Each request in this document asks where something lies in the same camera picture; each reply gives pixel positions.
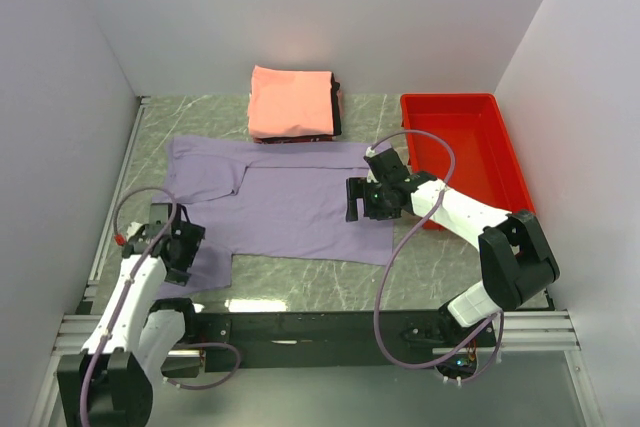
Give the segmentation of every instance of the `red plastic tray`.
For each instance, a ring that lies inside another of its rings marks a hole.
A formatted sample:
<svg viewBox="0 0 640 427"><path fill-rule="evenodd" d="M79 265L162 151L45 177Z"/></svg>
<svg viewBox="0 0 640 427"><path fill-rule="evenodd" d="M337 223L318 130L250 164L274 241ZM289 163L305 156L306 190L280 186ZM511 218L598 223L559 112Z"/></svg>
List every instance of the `red plastic tray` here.
<svg viewBox="0 0 640 427"><path fill-rule="evenodd" d="M454 189L480 202L516 212L534 211L527 185L496 99L491 94L405 94L401 97L405 129L426 130L451 145L456 170ZM449 155L436 141L407 135L413 171L444 178ZM437 228L432 222L425 228Z"/></svg>

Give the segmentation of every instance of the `purple t-shirt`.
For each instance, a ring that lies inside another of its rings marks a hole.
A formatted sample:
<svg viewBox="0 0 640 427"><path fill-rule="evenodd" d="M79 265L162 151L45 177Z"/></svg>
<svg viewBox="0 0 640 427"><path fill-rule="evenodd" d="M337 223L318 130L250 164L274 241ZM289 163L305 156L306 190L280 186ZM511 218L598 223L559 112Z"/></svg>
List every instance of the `purple t-shirt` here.
<svg viewBox="0 0 640 427"><path fill-rule="evenodd" d="M393 222L345 221L345 181L367 175L366 148L174 137L164 186L206 233L188 284L165 283L159 297L231 285L233 254L384 265L393 249Z"/></svg>

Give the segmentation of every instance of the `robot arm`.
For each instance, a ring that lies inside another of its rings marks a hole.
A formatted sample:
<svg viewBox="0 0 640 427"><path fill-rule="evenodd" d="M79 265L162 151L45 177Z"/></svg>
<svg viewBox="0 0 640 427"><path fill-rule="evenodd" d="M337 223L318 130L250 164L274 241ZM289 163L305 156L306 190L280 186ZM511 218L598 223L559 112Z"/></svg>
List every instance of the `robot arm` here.
<svg viewBox="0 0 640 427"><path fill-rule="evenodd" d="M57 377L67 425L79 427L80 396L84 377L91 358L98 355L98 346L107 325L124 302L118 321L109 333L106 345L99 353L96 368L91 375L88 414L92 427L147 424L151 414L154 390L162 382L162 368L169 352L183 341L194 340L196 313L190 299L164 299L155 301L158 288L164 281L185 284L188 269L204 237L204 228L192 224L188 217L181 219L186 210L177 204L173 223L156 244L151 255L144 259L129 282L142 252L156 234L168 223L171 204L152 204L149 223L141 226L129 239L119 239L123 248L120 276L98 327L76 355L60 359ZM196 368L182 365L197 375Z"/></svg>
<svg viewBox="0 0 640 427"><path fill-rule="evenodd" d="M402 210L422 217L446 190L431 220L478 249L482 269L482 281L441 309L461 327L499 310L516 309L558 279L558 265L533 213L496 209L427 172L411 174L393 149L365 160L369 177L347 180L348 222L358 219L357 199L363 200L364 216L372 219L398 218Z"/></svg>

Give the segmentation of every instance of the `marble table surface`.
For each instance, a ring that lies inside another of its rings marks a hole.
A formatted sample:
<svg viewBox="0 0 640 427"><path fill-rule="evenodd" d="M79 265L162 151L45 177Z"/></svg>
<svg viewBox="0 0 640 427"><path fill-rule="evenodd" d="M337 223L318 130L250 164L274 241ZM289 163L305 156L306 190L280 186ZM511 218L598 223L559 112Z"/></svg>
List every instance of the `marble table surface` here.
<svg viewBox="0 0 640 427"><path fill-rule="evenodd" d="M122 192L162 185L167 159L165 143L175 135L192 134L230 140L249 140L248 95L150 97L133 146ZM346 95L342 141L371 143L400 130L397 95ZM403 136L392 144L408 158ZM152 193L130 199L122 209L120 225L144 222ZM405 215L395 224L395 241L417 222ZM120 252L110 242L101 270L93 313L102 313L115 286ZM382 267L331 260L302 260L237 255L232 285L201 292L191 298L207 311L336 311L370 310ZM480 280L477 251L447 231L421 231L403 249L391 271L383 296L385 309L431 309ZM539 294L524 307L546 308Z"/></svg>

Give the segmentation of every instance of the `white enclosure wall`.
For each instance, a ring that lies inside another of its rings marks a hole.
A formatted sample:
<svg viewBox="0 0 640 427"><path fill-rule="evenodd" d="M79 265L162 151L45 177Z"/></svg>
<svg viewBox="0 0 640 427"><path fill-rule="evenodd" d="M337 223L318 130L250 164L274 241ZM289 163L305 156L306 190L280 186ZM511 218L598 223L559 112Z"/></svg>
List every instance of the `white enclosure wall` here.
<svg viewBox="0 0 640 427"><path fill-rule="evenodd" d="M135 97L82 0L0 0L0 412L27 423L79 301Z"/></svg>
<svg viewBox="0 0 640 427"><path fill-rule="evenodd" d="M350 92L493 91L542 0L89 0L137 94L246 92L255 63Z"/></svg>
<svg viewBox="0 0 640 427"><path fill-rule="evenodd" d="M544 0L497 90L608 425L640 423L640 1Z"/></svg>

